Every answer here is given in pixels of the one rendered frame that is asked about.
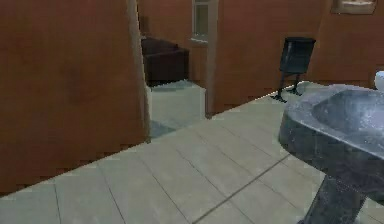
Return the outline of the white round object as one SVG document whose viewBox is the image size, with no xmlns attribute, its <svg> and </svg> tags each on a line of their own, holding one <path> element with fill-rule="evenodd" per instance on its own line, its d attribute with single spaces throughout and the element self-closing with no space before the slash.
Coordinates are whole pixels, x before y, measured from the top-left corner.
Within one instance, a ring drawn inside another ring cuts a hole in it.
<svg viewBox="0 0 384 224">
<path fill-rule="evenodd" d="M 384 91 L 384 71 L 375 73 L 374 84 L 377 90 Z"/>
</svg>

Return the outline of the dark brown sofa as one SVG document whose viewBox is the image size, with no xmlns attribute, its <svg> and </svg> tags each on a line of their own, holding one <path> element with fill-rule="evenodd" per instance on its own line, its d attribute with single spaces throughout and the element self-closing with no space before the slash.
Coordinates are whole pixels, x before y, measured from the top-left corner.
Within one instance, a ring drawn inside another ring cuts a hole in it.
<svg viewBox="0 0 384 224">
<path fill-rule="evenodd" d="M 147 37 L 141 40 L 146 84 L 149 87 L 188 78 L 189 50 L 176 43 Z"/>
</svg>

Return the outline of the dark grey pedestal sink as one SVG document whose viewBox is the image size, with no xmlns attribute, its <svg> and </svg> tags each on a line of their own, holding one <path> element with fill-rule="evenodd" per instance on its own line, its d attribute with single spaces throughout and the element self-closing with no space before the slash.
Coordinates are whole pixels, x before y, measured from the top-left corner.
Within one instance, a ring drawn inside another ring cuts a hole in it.
<svg viewBox="0 0 384 224">
<path fill-rule="evenodd" d="M 297 224 L 353 224 L 367 199 L 384 206 L 384 92 L 333 84 L 286 105 L 278 141 L 324 173 Z"/>
</svg>

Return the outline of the grey framed window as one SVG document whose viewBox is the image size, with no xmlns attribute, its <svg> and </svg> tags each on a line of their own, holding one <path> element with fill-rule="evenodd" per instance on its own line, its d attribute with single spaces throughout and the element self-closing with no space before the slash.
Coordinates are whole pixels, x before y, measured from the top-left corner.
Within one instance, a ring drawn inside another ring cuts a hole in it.
<svg viewBox="0 0 384 224">
<path fill-rule="evenodd" d="M 209 0 L 192 0 L 192 39 L 208 41 Z"/>
</svg>

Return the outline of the framed wall picture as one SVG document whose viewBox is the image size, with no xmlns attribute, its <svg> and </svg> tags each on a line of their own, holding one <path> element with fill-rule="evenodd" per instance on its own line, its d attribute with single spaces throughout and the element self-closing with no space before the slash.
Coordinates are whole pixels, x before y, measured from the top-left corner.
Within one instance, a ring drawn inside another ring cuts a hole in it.
<svg viewBox="0 0 384 224">
<path fill-rule="evenodd" d="M 378 0 L 332 0 L 330 11 L 335 14 L 370 15 Z"/>
</svg>

